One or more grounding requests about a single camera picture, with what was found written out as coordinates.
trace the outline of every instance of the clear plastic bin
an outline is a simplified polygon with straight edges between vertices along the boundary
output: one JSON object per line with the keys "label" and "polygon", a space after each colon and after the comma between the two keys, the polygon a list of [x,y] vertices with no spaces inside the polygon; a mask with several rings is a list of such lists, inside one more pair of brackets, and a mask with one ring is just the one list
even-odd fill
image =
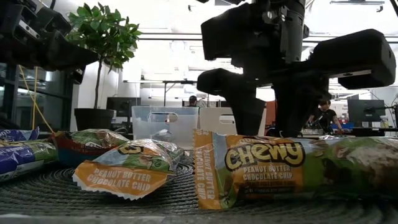
{"label": "clear plastic bin", "polygon": [[180,147],[191,148],[193,129],[198,124],[198,108],[171,108],[155,106],[132,107],[132,133],[134,139],[159,139],[163,134]]}

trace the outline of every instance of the woven placemat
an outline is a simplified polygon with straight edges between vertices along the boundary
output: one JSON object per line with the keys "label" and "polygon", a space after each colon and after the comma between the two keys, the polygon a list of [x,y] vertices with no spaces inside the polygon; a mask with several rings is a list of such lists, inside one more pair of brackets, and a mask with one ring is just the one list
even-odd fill
{"label": "woven placemat", "polygon": [[72,182],[73,169],[43,170],[0,185],[0,215],[131,217],[262,217],[267,223],[398,223],[390,203],[341,201],[239,202],[221,211],[199,210],[194,192],[193,161],[184,159],[177,177],[143,199],[84,192]]}

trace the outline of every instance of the person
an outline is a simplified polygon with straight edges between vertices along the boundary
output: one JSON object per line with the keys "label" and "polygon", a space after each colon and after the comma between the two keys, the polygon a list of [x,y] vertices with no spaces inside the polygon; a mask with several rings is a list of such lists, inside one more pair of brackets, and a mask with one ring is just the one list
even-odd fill
{"label": "person", "polygon": [[333,133],[330,123],[337,125],[339,131],[343,131],[340,122],[337,119],[336,111],[330,109],[330,100],[322,100],[319,108],[308,119],[309,123],[319,123],[324,133]]}
{"label": "person", "polygon": [[196,107],[197,106],[197,104],[198,104],[198,98],[196,97],[196,96],[190,96],[189,97],[189,107]]}

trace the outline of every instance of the black pot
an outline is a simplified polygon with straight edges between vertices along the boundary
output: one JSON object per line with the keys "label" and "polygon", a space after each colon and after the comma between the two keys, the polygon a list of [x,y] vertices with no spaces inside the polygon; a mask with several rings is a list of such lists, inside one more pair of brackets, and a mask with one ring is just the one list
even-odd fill
{"label": "black pot", "polygon": [[76,108],[75,117],[77,130],[109,129],[111,127],[113,110]]}

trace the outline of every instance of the snack package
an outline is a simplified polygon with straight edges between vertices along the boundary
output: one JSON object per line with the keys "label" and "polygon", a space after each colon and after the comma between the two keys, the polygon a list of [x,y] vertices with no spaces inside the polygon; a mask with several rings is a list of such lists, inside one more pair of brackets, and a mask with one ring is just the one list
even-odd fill
{"label": "snack package", "polygon": [[43,140],[0,142],[0,182],[57,160],[55,146]]}
{"label": "snack package", "polygon": [[107,129],[87,129],[74,133],[60,131],[53,136],[59,161],[71,167],[77,167],[85,160],[93,160],[128,141]]}
{"label": "snack package", "polygon": [[281,139],[194,132],[200,208],[237,198],[397,198],[398,139]]}
{"label": "snack package", "polygon": [[172,142],[175,138],[169,130],[163,129],[156,132],[153,136],[151,136],[151,139],[158,141]]}
{"label": "snack package", "polygon": [[136,200],[171,180],[183,154],[183,149],[174,143],[153,139],[130,141],[92,162],[80,164],[73,181],[82,190]]}
{"label": "snack package", "polygon": [[39,136],[39,127],[35,130],[8,130],[0,129],[0,140],[2,141],[27,141],[36,140]]}

